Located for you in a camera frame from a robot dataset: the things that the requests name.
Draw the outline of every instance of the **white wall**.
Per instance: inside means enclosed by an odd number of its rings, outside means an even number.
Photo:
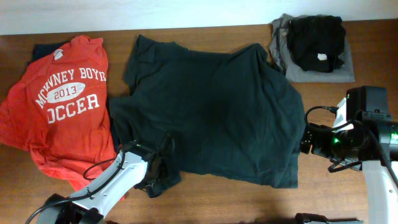
[[[283,13],[398,17],[398,0],[0,0],[0,35],[267,24]]]

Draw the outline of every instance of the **dark green cloth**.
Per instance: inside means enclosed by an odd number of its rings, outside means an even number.
[[[124,81],[131,96],[109,104],[122,144],[168,131],[179,170],[297,187],[302,99],[261,45],[218,54],[140,35]]]

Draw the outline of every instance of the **white oval logo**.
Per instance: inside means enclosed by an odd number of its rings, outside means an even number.
[[[58,103],[77,97],[85,89],[84,83],[67,83],[47,93],[47,102]]]

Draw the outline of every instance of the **clothing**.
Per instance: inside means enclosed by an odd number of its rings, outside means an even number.
[[[334,16],[292,19],[288,24],[287,48],[293,61],[304,71],[331,72],[340,68],[344,62],[338,56],[344,51],[346,35],[341,22],[340,17]]]
[[[272,21],[273,32],[272,42],[269,47],[272,58],[275,63],[285,72],[288,80],[293,82],[354,82],[354,68],[351,59],[351,51],[348,41],[344,40],[344,51],[339,58],[344,61],[339,69],[334,69],[330,73],[304,71],[293,60],[289,49],[287,48],[287,34],[289,33],[288,24],[294,17],[282,15],[281,18]]]
[[[106,111],[102,39],[78,36],[31,63],[0,106],[0,142],[29,151],[45,174],[80,190],[94,163],[116,156]],[[110,163],[95,167],[99,175]]]
[[[45,56],[48,56],[55,52],[58,48],[60,48],[62,45],[66,44],[67,42],[61,42],[61,43],[54,43],[54,44],[35,44],[35,47],[33,49],[32,53],[32,60],[30,63],[37,61],[40,58],[44,58]],[[106,111],[108,112],[109,115],[109,100],[108,98],[106,99]],[[111,135],[112,135],[112,140],[113,140],[113,145],[114,145],[114,150],[115,152],[118,152],[119,150],[119,145],[120,145],[120,140],[118,135],[116,134],[116,128],[113,125],[113,121],[110,118],[109,122],[111,123]]]
[[[304,108],[266,61],[259,44],[218,54],[140,35],[123,77],[131,96],[109,101],[122,144],[131,136],[159,144],[152,133],[161,130],[175,139],[179,170],[297,187]]]

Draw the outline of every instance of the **wooden surface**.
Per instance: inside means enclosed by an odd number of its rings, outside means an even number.
[[[398,21],[345,22],[351,45],[355,83],[293,83],[302,94],[305,109],[336,105],[347,89],[374,85],[388,90],[389,109],[398,118]],[[128,30],[88,32],[103,37],[109,58],[108,92],[127,93],[121,80],[138,34],[158,41],[176,41],[192,50],[234,52],[249,44],[268,48],[271,26],[200,29]],[[40,34],[0,36],[0,101],[20,79],[35,43],[53,43],[78,35]],[[332,125],[333,116],[314,112],[311,121]],[[291,218],[298,212],[328,218],[368,219],[368,196],[362,173],[346,170],[329,174],[330,163],[301,154],[298,189],[273,189],[212,175],[182,173],[182,182],[158,198],[130,190],[107,216],[119,223],[237,223]],[[53,193],[72,193],[69,183],[41,173],[26,152],[0,144],[0,223],[23,223]]]

